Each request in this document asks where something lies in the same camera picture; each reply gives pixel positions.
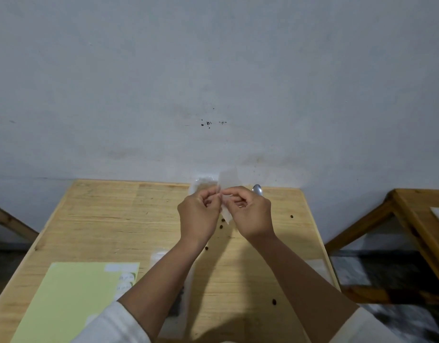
metal spoon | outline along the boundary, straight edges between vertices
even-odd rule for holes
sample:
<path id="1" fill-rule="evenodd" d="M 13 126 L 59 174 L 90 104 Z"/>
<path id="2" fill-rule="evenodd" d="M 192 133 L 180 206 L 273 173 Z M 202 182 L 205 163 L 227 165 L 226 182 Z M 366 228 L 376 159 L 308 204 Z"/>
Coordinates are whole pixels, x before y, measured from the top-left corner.
<path id="1" fill-rule="evenodd" d="M 253 191 L 255 194 L 262 196 L 262 189 L 261 186 L 259 184 L 256 184 L 253 189 L 251 189 L 251 191 Z"/>

person's left hand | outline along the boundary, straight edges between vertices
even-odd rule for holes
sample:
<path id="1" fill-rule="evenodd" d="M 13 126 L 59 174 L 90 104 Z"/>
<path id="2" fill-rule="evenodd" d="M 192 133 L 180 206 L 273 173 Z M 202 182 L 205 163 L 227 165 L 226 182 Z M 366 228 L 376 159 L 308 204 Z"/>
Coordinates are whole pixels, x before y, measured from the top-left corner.
<path id="1" fill-rule="evenodd" d="M 205 247 L 213 233 L 221 211 L 221 194 L 218 187 L 210 187 L 187 196 L 178 205 L 181 239 Z"/>

person's left arm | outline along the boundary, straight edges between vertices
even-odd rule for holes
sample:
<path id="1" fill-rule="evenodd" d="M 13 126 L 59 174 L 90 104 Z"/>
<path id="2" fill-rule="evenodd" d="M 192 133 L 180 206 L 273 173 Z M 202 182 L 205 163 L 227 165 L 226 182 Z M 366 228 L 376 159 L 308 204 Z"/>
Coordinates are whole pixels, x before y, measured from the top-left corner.
<path id="1" fill-rule="evenodd" d="M 142 327 L 150 340 L 155 340 L 170 307 L 177 298 L 189 270 L 213 235 L 221 210 L 221 195 L 217 187 L 200 190 L 178 205 L 181 237 L 177 244 L 160 259 L 118 302 L 106 308 L 74 340 L 77 342 L 141 341 Z"/>

yellow-green sheet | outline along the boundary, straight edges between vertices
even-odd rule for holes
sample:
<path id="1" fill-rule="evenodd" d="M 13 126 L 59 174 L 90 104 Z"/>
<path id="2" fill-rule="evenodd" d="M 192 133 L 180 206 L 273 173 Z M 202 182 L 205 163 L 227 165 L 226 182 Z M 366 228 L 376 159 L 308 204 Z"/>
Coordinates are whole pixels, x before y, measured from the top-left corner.
<path id="1" fill-rule="evenodd" d="M 11 343 L 70 342 L 135 284 L 139 263 L 51 264 Z"/>

white sleeve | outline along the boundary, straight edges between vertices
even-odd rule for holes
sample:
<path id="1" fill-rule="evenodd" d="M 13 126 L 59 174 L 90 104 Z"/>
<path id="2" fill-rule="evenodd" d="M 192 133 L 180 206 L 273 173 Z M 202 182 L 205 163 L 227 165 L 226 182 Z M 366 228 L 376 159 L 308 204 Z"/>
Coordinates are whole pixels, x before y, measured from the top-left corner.
<path id="1" fill-rule="evenodd" d="M 364 308 L 359 308 L 343 324 L 330 343 L 401 343 L 390 329 Z"/>
<path id="2" fill-rule="evenodd" d="M 71 343 L 150 343 L 133 316 L 119 302 L 113 302 L 90 322 Z"/>

